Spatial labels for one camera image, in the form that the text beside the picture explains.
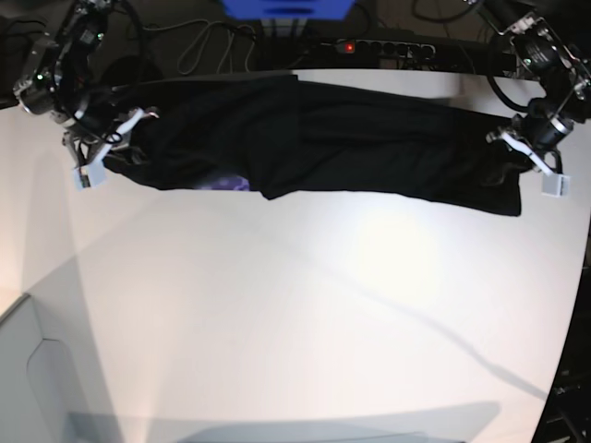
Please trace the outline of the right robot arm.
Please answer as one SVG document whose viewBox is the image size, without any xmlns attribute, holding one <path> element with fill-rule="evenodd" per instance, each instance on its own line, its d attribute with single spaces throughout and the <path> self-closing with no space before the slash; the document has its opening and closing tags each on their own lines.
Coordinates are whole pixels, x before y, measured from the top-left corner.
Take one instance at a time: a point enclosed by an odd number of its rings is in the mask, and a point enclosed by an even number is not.
<svg viewBox="0 0 591 443">
<path fill-rule="evenodd" d="M 90 59 L 106 37 L 110 17 L 122 10 L 136 34 L 138 61 L 130 79 L 110 86 L 95 79 Z M 146 111 L 129 104 L 148 68 L 148 40 L 129 1 L 65 1 L 58 20 L 31 46 L 13 87 L 18 105 L 31 115 L 48 115 L 65 130 L 63 143 L 80 164 L 110 150 L 127 150 Z"/>
</svg>

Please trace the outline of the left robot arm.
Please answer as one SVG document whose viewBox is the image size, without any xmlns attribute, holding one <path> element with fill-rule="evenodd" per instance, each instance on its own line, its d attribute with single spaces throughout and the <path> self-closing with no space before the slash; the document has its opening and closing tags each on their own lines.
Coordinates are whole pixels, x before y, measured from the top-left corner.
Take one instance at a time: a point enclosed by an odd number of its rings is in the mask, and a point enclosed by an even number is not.
<svg viewBox="0 0 591 443">
<path fill-rule="evenodd" d="M 590 5 L 559 1 L 469 1 L 493 29 L 488 44 L 487 81 L 516 115 L 487 134 L 526 157 L 546 176 L 562 175 L 559 144 L 577 124 L 590 119 Z M 521 105 L 500 88 L 492 67 L 496 55 L 512 49 L 545 95 Z"/>
</svg>

